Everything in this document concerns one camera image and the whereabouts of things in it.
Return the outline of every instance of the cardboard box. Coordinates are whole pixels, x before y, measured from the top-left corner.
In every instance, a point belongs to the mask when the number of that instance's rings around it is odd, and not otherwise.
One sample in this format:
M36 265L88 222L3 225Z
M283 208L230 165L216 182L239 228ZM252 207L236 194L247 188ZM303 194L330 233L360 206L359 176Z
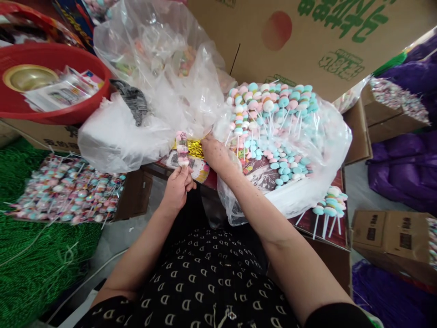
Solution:
M36 149L80 154L77 145L79 128L73 125L47 125L32 121L0 119L0 125L7 126L21 134Z
M425 123L417 121L405 114L400 114L389 120L377 123L369 127L369 136L372 143L388 140L398 135L414 132L417 129L427 127Z
M367 126L369 127L403 114L402 107L393 109L376 101L370 84L367 84L363 91L361 91L361 97L363 99L364 110L366 112Z
M346 155L345 165L373 158L371 139L361 99L358 99L354 107L343 114L343 119L352 131L352 143Z
M355 211L353 248L372 264L400 276L437 286L429 265L428 213Z
M188 7L239 83L312 84L330 102L437 25L434 0L188 0Z

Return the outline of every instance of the white plastic bag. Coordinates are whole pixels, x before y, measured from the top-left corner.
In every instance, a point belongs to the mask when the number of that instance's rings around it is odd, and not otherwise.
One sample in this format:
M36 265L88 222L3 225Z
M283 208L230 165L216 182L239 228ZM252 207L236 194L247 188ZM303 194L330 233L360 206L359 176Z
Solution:
M155 117L200 139L222 115L223 71L214 43L184 4L121 0L94 30L98 57L114 75L143 91Z
M350 90L343 93L343 95L335 100L332 104L338 109L340 114L347 112L349 109L355 106L358 99L361 97L361 91L364 89L366 84L369 82L371 75L365 77L354 85Z
M283 146L290 147L296 153L310 159L313 166L312 177L292 181L275 190L274 181L279 178L278 171L271 169L267 160L249 163L253 166L253 170L247 172L246 177L286 218L301 214L324 198L352 142L351 130L336 108L319 97L317 103L319 110L302 125L292 125L290 135L272 137L272 142L280 142ZM229 130L222 128L223 126L220 124L221 128L214 129L220 140L226 139L229 133ZM230 225L238 226L247 223L234 194L220 178L218 194L226 209Z
M81 126L78 144L82 156L100 172L135 171L168 154L174 131L148 113L142 126L135 125L131 110L119 93L104 101Z

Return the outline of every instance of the printed label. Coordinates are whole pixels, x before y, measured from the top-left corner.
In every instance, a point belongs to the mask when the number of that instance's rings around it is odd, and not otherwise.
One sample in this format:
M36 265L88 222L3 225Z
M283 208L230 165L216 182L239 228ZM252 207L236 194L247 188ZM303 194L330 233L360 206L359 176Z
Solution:
M349 35L356 43L363 43L379 25L388 22L389 18L382 14L387 5L396 0L301 0L297 11L300 16L311 14L314 21L324 22L325 28L331 30L338 27L342 32L339 39L351 30Z
M235 8L235 5L237 4L237 0L216 0L216 1L226 5L229 8Z
M319 67L339 78L350 81L364 70L361 58L343 49L328 52L319 61Z
M279 80L279 82L281 82L282 84L287 84L290 87L295 87L297 85L296 82L294 82L292 80L289 80L288 78L283 77L283 76L281 76L279 74L275 74L273 76L270 76L270 75L267 76L265 78L265 80L264 80L264 83L271 83L271 82L274 82L274 81L277 81L277 80Z

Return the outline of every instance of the floor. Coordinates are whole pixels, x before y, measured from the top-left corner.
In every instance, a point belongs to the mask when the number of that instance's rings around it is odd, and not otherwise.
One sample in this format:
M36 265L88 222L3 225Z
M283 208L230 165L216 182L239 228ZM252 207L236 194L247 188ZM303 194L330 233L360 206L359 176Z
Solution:
M412 211L409 207L392 202L369 189L367 183L367 167L364 162L349 165L345 168L346 193L349 196L348 216L353 218L355 210L404 210ZM153 178L153 187L148 205L147 214L131 218L130 220L115 222L106 225L96 253L91 260L91 276L105 262L119 252L127 249L141 234L144 227L150 220L153 212L159 206L162 199L166 181ZM214 205L204 200L207 214ZM111 261L105 268L96 274L71 300L71 306L78 307L88 296L92 288L103 278L106 278L118 262L120 256ZM361 256L357 252L352 252L352 262L359 261Z

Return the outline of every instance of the box lid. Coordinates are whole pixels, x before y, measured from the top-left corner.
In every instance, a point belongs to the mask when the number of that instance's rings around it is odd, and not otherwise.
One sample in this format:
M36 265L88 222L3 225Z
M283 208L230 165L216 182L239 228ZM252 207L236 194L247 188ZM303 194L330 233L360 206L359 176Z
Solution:
M189 0L188 7L239 83L312 84L331 102L437 25L433 0Z

